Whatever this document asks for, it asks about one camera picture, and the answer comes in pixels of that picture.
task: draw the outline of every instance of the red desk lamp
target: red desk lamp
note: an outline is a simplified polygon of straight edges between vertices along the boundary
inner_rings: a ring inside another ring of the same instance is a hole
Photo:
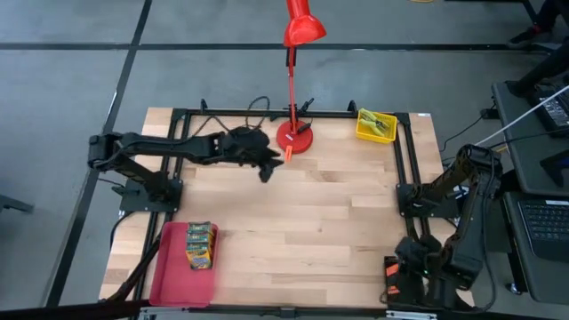
[[[288,84],[291,98],[290,122],[280,125],[276,132],[276,142],[285,151],[285,159],[290,160],[292,154],[306,151],[312,144],[313,134],[309,124],[298,121],[294,104],[294,65],[296,48],[326,36],[322,23],[310,14],[309,0],[286,0],[291,21],[284,31],[284,46],[287,47],[286,66],[288,67]]]

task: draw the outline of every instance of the white cable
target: white cable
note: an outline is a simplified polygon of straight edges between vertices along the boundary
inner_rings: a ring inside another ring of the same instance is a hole
[[[523,115],[521,115],[518,119],[512,121],[511,123],[509,123],[508,125],[506,125],[505,127],[501,128],[500,130],[498,130],[497,132],[495,132],[494,134],[490,135],[488,138],[480,140],[476,145],[479,146],[485,142],[487,142],[488,140],[490,140],[491,138],[495,137],[496,135],[500,134],[501,132],[503,132],[504,130],[508,129],[510,126],[516,124],[518,121],[522,120],[524,118],[524,116],[527,116],[529,114],[531,114],[532,112],[534,112],[535,109],[543,106],[544,104],[548,103],[550,100],[554,99],[556,96],[558,96],[559,94],[563,93],[565,90],[569,89],[569,85],[567,85],[565,88],[559,90],[558,92],[556,92],[554,95],[552,95],[551,97],[545,99],[544,101],[542,101],[539,105],[529,109],[527,112],[525,112]]]

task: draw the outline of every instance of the lamp shade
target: lamp shade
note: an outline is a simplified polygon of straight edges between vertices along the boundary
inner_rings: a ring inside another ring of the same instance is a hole
[[[286,0],[291,21],[284,31],[284,46],[307,44],[326,36],[322,23],[310,14],[309,0]]]

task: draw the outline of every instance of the cable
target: cable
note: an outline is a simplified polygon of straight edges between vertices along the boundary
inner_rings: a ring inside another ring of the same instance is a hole
[[[205,119],[205,121],[202,123],[202,125],[200,125],[199,128],[197,128],[194,134],[192,134],[189,138],[185,139],[184,141],[173,143],[173,145],[183,144],[185,142],[188,142],[188,140],[193,139],[194,137],[197,136],[198,133],[200,133],[205,128],[205,125],[212,119],[217,121],[217,123],[220,124],[221,128],[223,128],[223,130],[225,130],[226,132],[230,131],[230,129],[217,116],[208,116],[207,119]]]
[[[297,129],[297,132],[299,134],[303,133],[305,130],[307,130],[308,128],[310,128],[312,126],[313,121],[314,121],[314,117],[311,117],[310,122],[307,124],[303,124],[300,128]]]
[[[498,130],[497,132],[491,134],[490,136],[488,136],[485,139],[480,140],[476,145],[479,146],[482,143],[487,142],[488,140],[490,140],[491,138],[495,137],[496,135],[500,134],[501,132],[503,132],[504,130],[508,129],[510,126],[516,124],[518,121],[522,120],[525,116],[531,114],[532,112],[534,112],[535,109],[543,106],[544,104],[548,103],[550,100],[555,99],[556,96],[558,96],[559,94],[565,92],[567,89],[569,89],[569,85],[567,85],[565,88],[559,90],[558,92],[556,92],[555,94],[553,94],[551,97],[545,99],[544,101],[540,102],[540,104],[538,104],[537,106],[529,109],[528,111],[526,111],[523,115],[519,116],[516,120],[512,121],[511,123],[509,123],[508,125],[506,125],[505,127],[501,128],[500,130]]]
[[[255,98],[253,101],[251,101],[251,103],[249,103],[249,107],[247,107],[247,111],[251,110],[252,106],[254,106],[254,104],[257,103],[257,101],[260,101],[263,99],[267,101],[267,108],[266,108],[267,114],[265,116],[263,116],[260,119],[259,123],[255,126],[249,125],[249,115],[245,116],[245,126],[247,128],[252,127],[254,129],[259,129],[260,125],[263,123],[263,121],[265,121],[265,118],[267,118],[268,112],[270,111],[270,99],[267,96],[260,96],[260,97]]]
[[[488,109],[488,110],[492,110],[496,108],[496,103],[494,102],[494,104]],[[486,112],[481,115],[474,123],[472,123],[471,125],[467,126],[466,128],[462,129],[461,132],[456,133],[455,135],[453,135],[451,138],[445,140],[445,142],[443,143],[443,149],[442,150],[438,150],[438,152],[444,152],[446,150],[446,142],[460,136],[461,134],[463,134],[465,131],[467,131],[468,129],[472,128],[475,124],[477,124],[478,122],[480,122],[480,120],[482,120],[482,118],[484,118],[484,116],[486,116],[486,114],[488,113],[488,110],[486,110]]]
[[[492,183],[494,180],[494,161],[492,161],[492,174],[490,176],[490,182]],[[486,197],[485,197],[485,201],[488,202],[488,192],[490,191],[490,184],[488,184],[488,187],[486,188]],[[490,301],[483,307],[480,308],[480,310],[478,311],[479,313],[482,312],[486,312],[488,311],[493,305],[494,302],[496,302],[496,279],[494,278],[494,273],[492,271],[492,268],[490,267],[490,263],[488,263],[488,245],[486,243],[486,235],[485,235],[485,218],[486,215],[490,214],[490,205],[491,204],[487,204],[487,206],[485,207],[485,214],[482,216],[482,245],[483,245],[483,253],[484,253],[484,263],[486,264],[486,268],[488,269],[488,276],[490,277],[490,285],[492,286],[492,298],[490,299]]]
[[[103,178],[98,178],[97,180],[110,183],[110,184],[115,185],[117,187],[123,187],[124,188],[124,185],[122,185],[118,182],[114,182],[113,180],[108,180],[108,179],[103,179]]]
[[[546,135],[546,134],[550,134],[550,133],[555,133],[555,132],[566,132],[569,131],[569,128],[564,128],[564,129],[557,129],[557,130],[552,130],[552,131],[548,131],[548,132],[542,132],[542,133],[537,133],[537,134],[530,134],[530,135],[526,135],[523,137],[517,137],[514,139],[509,139],[509,140],[504,140],[502,142],[498,142],[498,143],[494,143],[492,144],[492,146],[487,147],[487,148],[495,148],[498,147],[500,145],[503,145],[505,143],[510,143],[510,142],[514,142],[514,141],[518,141],[518,140],[524,140],[524,139],[530,139],[530,138],[535,138],[535,137],[540,137],[542,135]]]
[[[140,277],[146,273],[148,264],[153,260],[154,256],[158,252],[161,237],[162,231],[155,237],[156,240],[154,240],[150,248],[148,248],[146,254],[140,258],[139,264],[134,267],[131,274],[126,278],[126,280],[124,280],[118,290],[107,298],[107,301],[124,301],[128,297],[128,294],[138,283]]]
[[[110,230],[110,249],[113,249],[113,242],[115,241],[115,232],[116,232],[116,228],[118,227],[119,224],[121,224],[121,222],[128,218],[133,212],[125,212],[124,215],[122,217],[120,217],[116,222],[115,225],[113,226],[113,228]]]

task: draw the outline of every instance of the laptop keyboard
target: laptop keyboard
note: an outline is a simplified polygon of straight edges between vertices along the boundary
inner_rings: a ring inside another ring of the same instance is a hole
[[[569,242],[569,205],[520,202],[530,238]]]

